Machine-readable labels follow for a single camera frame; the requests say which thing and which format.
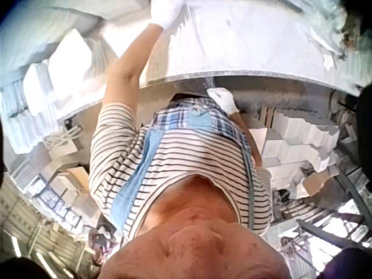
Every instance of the denim apron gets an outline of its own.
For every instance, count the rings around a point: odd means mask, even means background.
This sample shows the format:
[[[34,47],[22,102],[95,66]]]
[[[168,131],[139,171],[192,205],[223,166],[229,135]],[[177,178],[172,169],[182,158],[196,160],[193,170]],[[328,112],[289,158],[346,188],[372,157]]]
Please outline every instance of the denim apron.
[[[112,224],[118,230],[123,231],[129,212],[164,133],[168,130],[180,128],[204,130],[219,134],[229,138],[240,146],[245,163],[247,181],[249,182],[249,185],[247,185],[249,191],[249,228],[253,230],[255,198],[251,169],[251,147],[246,140],[246,136],[238,126],[232,123],[227,115],[210,98],[190,98],[171,102],[166,109],[155,113],[144,139],[142,160],[138,164],[134,174],[116,194],[112,203],[110,211]]]

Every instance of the ceiling light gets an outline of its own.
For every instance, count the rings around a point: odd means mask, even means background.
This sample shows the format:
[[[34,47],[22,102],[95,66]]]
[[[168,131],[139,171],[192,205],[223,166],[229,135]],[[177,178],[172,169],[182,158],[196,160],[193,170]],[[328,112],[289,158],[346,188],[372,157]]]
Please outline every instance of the ceiling light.
[[[63,271],[69,276],[71,279],[74,279],[74,275],[72,275],[71,272],[69,272],[67,269],[63,269]]]
[[[19,249],[19,246],[18,246],[17,238],[12,237],[12,242],[13,242],[13,249],[16,252],[17,257],[22,257],[21,250]]]
[[[39,258],[40,262],[42,263],[42,266],[44,266],[44,268],[47,270],[47,272],[49,273],[49,275],[54,278],[54,279],[57,279],[57,275],[53,272],[53,270],[48,266],[47,262],[44,260],[44,258],[42,257],[42,254],[40,253],[36,253],[36,256]]]

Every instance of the striped shirt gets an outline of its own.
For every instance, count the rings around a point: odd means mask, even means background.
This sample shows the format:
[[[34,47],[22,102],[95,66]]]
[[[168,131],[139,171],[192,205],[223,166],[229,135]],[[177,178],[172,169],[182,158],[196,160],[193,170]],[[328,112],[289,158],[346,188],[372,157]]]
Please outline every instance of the striped shirt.
[[[90,191],[109,219],[113,200],[133,175],[144,154],[149,126],[135,130],[134,115],[120,103],[104,106],[91,145]],[[263,234],[271,219],[270,173],[252,168],[255,194],[253,229]],[[167,130],[137,193],[124,224],[124,235],[133,239],[156,198],[177,181],[200,175],[222,190],[238,222],[248,227],[249,190],[241,148],[222,135],[205,130]]]

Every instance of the neck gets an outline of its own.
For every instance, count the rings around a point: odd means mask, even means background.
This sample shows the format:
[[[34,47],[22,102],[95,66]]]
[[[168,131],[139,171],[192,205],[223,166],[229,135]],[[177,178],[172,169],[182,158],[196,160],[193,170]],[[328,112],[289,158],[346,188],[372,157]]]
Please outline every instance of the neck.
[[[201,176],[186,177],[168,187],[153,203],[142,222],[138,235],[164,224],[178,212],[188,208],[202,208],[218,219],[236,222],[229,201],[213,183]]]

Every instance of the work glove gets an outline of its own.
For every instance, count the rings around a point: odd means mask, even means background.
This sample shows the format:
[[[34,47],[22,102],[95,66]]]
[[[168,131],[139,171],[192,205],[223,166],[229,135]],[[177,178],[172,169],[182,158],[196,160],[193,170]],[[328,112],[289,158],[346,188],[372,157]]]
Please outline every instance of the work glove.
[[[207,93],[228,116],[239,113],[232,93],[226,88],[209,88]]]
[[[186,0],[152,0],[151,19],[149,23],[154,23],[167,29],[180,14],[182,6]]]

